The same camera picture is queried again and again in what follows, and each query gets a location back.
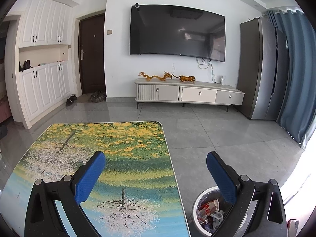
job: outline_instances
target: door handle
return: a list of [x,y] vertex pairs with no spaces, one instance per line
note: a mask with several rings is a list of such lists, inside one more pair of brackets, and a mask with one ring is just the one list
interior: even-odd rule
[[83,50],[81,50],[81,60],[83,60],[83,54],[84,54],[85,52],[83,51]]

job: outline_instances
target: screw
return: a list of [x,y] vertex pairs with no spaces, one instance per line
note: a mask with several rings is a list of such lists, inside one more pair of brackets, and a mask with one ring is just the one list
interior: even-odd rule
[[36,181],[35,181],[35,184],[36,185],[40,185],[42,183],[42,179],[37,179]]
[[64,181],[69,182],[71,180],[72,176],[71,175],[65,175],[64,176]]
[[270,183],[273,185],[277,185],[277,181],[275,179],[270,179]]
[[241,175],[240,179],[243,180],[244,182],[249,181],[249,177],[247,175]]

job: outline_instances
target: handbag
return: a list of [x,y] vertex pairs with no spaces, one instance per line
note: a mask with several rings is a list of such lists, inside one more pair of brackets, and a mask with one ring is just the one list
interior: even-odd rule
[[19,69],[20,69],[20,72],[23,72],[24,70],[29,69],[29,68],[32,68],[32,66],[30,65],[30,60],[24,61],[23,67],[21,67],[21,64],[20,64],[20,62],[19,62]]

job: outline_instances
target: doormat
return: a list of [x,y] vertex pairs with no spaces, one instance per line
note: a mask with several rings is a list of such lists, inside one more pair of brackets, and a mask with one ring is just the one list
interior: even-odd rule
[[[25,215],[34,181],[72,175],[97,150],[104,152],[106,168],[81,207],[101,236],[189,236],[163,129],[155,121],[51,125],[4,188],[4,219],[24,233],[25,217],[16,213]],[[10,209],[2,209],[7,204]],[[61,203],[56,205],[68,234],[75,236]]]
[[92,93],[86,93],[86,94],[83,94],[83,95],[80,95],[76,102],[88,102],[88,99],[90,98],[90,96],[92,95]]

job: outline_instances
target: refrigerator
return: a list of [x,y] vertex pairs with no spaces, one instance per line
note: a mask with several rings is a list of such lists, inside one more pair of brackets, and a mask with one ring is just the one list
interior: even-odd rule
[[285,34],[263,17],[240,24],[241,54],[237,89],[239,110],[249,119],[278,118],[289,72]]

